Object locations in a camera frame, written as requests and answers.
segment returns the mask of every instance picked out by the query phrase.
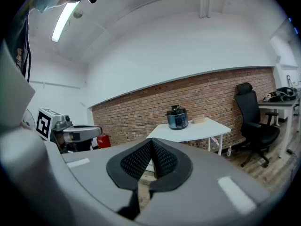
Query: desk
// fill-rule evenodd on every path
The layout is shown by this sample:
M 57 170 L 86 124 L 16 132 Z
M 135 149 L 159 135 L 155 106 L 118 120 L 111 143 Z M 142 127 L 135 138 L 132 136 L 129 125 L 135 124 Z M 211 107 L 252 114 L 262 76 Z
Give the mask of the desk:
M 218 154 L 222 153 L 222 136 L 229 133 L 230 128 L 217 123 L 209 118 L 205 118 L 205 122 L 193 124 L 189 121 L 188 126 L 182 130 L 171 130 L 168 124 L 158 125 L 147 138 L 161 138 L 169 141 L 182 142 L 194 141 L 208 138 L 208 151 L 210 151 L 210 139 L 212 139 L 218 146 Z
M 264 109 L 274 109 L 274 110 L 287 110 L 287 126 L 285 137 L 282 143 L 281 151 L 279 157 L 282 158 L 286 152 L 287 145 L 289 143 L 289 138 L 291 134 L 292 120 L 293 120 L 293 106 L 300 100 L 300 96 L 295 100 L 286 100 L 286 101 L 278 101 L 278 102 L 258 102 L 259 108 Z M 301 131 L 301 106 L 299 106 L 299 118 L 298 118 L 298 128 L 297 131 Z

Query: pressure cooker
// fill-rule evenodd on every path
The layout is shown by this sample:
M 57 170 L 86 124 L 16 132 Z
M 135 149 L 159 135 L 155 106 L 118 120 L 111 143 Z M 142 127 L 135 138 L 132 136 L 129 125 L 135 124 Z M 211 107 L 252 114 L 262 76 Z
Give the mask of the pressure cooker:
M 172 130 L 181 130 L 188 126 L 187 112 L 184 108 L 179 108 L 179 105 L 172 105 L 171 111 L 167 111 L 168 126 Z

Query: table leg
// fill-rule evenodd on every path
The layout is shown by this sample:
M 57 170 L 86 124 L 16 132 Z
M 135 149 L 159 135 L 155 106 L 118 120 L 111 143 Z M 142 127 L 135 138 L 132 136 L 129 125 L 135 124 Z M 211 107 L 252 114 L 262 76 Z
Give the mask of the table leg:
M 298 128 L 297 131 L 301 131 L 301 98 L 299 99 L 299 115 L 298 115 Z
M 287 149 L 287 145 L 289 143 L 289 139 L 290 139 L 290 135 L 291 135 L 292 119 L 293 119 L 293 110 L 289 109 L 285 137 L 282 142 L 282 147 L 281 147 L 281 151 L 280 151 L 280 155 L 279 155 L 280 158 L 282 158 L 284 156 L 286 149 Z
M 275 125 L 276 125 L 276 126 L 280 126 L 280 125 L 278 124 L 278 119 L 279 119 L 279 115 L 276 116 L 276 121 L 275 121 Z
M 208 151 L 210 151 L 210 137 L 208 138 Z
M 218 139 L 218 143 L 220 144 L 220 149 L 218 150 L 218 154 L 222 154 L 222 134 L 220 135 L 220 138 Z

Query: red box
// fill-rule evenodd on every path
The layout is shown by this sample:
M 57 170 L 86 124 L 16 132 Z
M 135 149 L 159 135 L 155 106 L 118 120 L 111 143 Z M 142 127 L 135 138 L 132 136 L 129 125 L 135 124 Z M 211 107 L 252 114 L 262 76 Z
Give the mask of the red box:
M 110 140 L 109 140 L 109 136 L 108 135 L 100 135 L 97 137 L 97 144 L 98 144 L 98 148 L 107 148 L 110 147 Z

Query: chair armrest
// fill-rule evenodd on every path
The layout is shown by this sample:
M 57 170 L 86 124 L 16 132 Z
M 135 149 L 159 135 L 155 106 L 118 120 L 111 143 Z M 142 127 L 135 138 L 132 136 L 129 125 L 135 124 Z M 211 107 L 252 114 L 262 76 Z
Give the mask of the chair armrest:
M 256 124 L 256 123 L 253 123 L 253 122 L 248 122 L 247 125 L 248 126 L 252 126 L 254 128 L 257 128 L 257 129 L 261 128 L 260 124 Z
M 272 115 L 272 116 L 278 116 L 279 115 L 279 113 L 277 113 L 277 112 L 266 112 L 265 114 L 266 115 Z

